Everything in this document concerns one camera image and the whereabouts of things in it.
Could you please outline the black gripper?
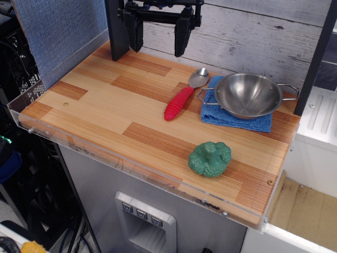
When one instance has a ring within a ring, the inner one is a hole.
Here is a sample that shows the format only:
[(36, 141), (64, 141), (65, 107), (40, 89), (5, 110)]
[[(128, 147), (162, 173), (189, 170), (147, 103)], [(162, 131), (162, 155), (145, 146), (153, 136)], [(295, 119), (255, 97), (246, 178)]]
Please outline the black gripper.
[(191, 27), (201, 26), (204, 1), (119, 1), (117, 16), (126, 28), (129, 45), (139, 52), (143, 46), (143, 22), (175, 24), (174, 55), (187, 47)]

